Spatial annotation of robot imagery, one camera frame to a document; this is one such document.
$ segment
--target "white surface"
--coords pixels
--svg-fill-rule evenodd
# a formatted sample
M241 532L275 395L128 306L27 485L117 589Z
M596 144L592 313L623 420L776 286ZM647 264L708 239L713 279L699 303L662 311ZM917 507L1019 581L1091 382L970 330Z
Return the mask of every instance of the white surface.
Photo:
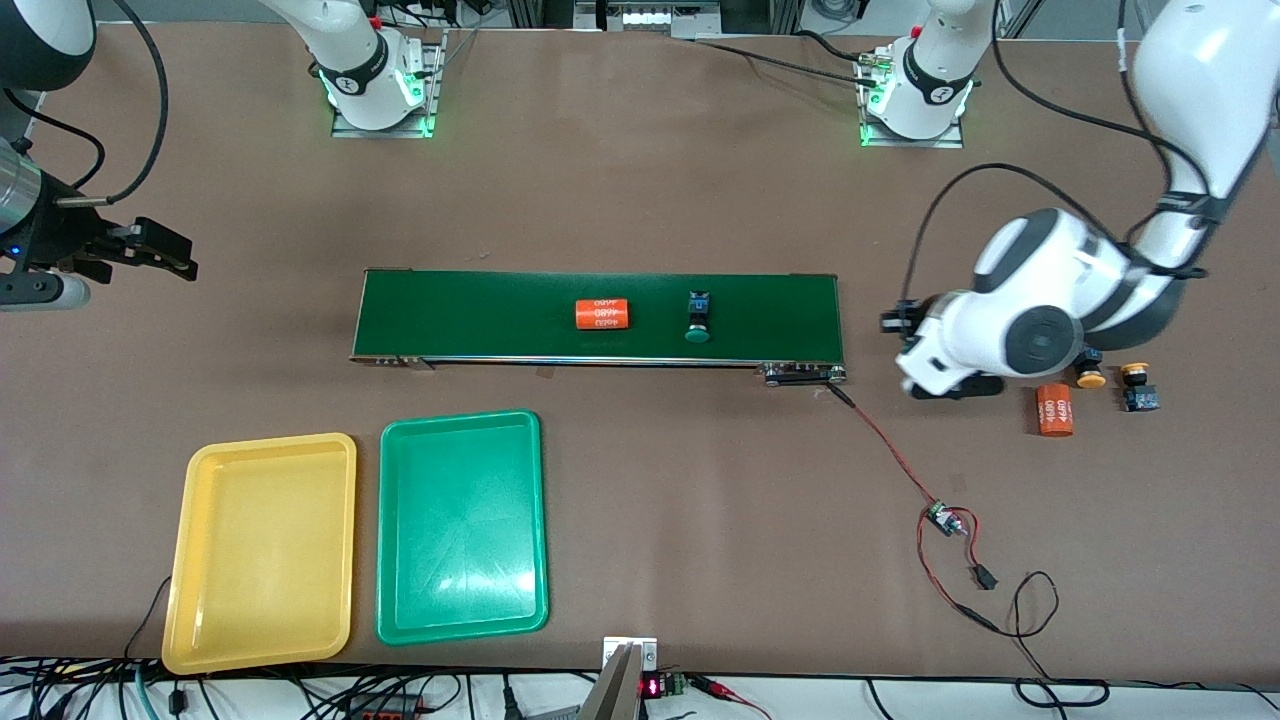
M64 55L83 55L93 46L93 18L87 0L13 0L27 26Z
M467 685L447 708L433 712L434 720L470 720ZM872 705L864 680L854 679L792 679L792 678L718 678L744 698L760 705L773 720L874 720L882 716ZM338 680L308 682L317 691L339 691L348 683ZM590 691L590 684L573 675L526 674L512 675L512 689L521 711L529 716L580 705ZM187 693L187 720L211 720L200 691L192 682L179 685ZM205 683L210 698L221 720L293 720L307 712L307 705L297 688L284 680L210 680ZM453 680L434 679L425 689L422 700L435 707L453 693ZM410 689L417 692L419 683ZM104 691L95 701L88 720L119 720L114 688ZM161 717L170 717L169 691L172 683L160 683L151 692L151 703ZM1038 710L1020 702L1007 683L963 683L928 680L876 680L876 689L886 708L896 720L916 719L1028 719L1046 720L1051 711ZM1084 700L1097 691L1059 688L1062 700ZM475 675L472 678L475 716L499 720L503 716L502 676ZM49 703L56 700L51 693ZM1271 693L1274 702L1280 693ZM0 697L0 717L24 717L29 696L14 693ZM145 717L138 706L132 683L125 685L125 703L129 717ZM78 711L73 702L69 716ZM696 691L684 696L649 701L649 717L666 720L690 710L698 715L692 720L763 720L749 707L712 700ZM1275 712L1261 698L1243 691L1198 691L1161 688L1112 688L1106 705L1089 710L1069 710L1074 719L1190 719L1213 717L1244 720L1274 717Z

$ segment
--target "orange can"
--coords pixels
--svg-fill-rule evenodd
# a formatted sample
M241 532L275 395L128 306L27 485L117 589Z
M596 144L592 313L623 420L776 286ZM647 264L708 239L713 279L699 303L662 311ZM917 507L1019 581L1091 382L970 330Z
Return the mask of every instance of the orange can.
M1071 388L1065 383L1050 383L1036 388L1036 413L1039 415L1042 436L1070 437L1075 433Z
M631 327L631 311L625 297L579 300L573 319L580 331L621 331Z

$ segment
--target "brown table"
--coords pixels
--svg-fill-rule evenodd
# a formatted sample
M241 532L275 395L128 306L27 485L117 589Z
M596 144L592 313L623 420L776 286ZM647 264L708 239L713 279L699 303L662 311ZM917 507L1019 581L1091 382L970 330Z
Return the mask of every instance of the brown table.
M449 70L438 137L337 141L283 26L155 27L173 83L147 214L196 240L200 281L122 269L84 310L0 315L0 652L118 653L169 573L187 459L232 439L344 432L362 452L346 661L590 667L607 634L719 671L1024 675L916 564L920 498L861 421L745 372L347 361L366 266L838 273L851 383L943 498L983 519L992 593L932 533L961 602L1004 619L1034 569L1061 588L1033 647L1060 676L1280 680L1275 319L1280 190L1263 160L1152 363L1166 407L1075 393L1076 434L1030 434L1030 389L911 401L877 314L925 205L1007 160L1124 228L1158 192L1140 142L1057 118L992 65L963 151L858 146L847 86L645 33L484 32ZM808 41L750 47L841 69ZM1103 44L1010 45L1032 86L1125 119ZM99 133L110 191L151 140L155 81L128 27L49 111ZM36 133L55 174L88 161ZM1009 218L1051 202L977 177L938 215L916 288L968 282ZM544 421L552 619L539 633L410 648L372 632L378 436L392 420L530 407ZM1037 594L1039 610L1046 597ZM159 650L161 623L138 646Z

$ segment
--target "teal wire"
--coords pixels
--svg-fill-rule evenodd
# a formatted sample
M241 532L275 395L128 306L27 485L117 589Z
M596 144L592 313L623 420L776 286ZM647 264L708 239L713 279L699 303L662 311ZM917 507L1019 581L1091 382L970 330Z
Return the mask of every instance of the teal wire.
M151 707L151 698L147 697L147 685L142 682L142 664L133 669L133 685L138 688L138 698L142 700L142 710L147 714L147 720L160 720L156 708Z

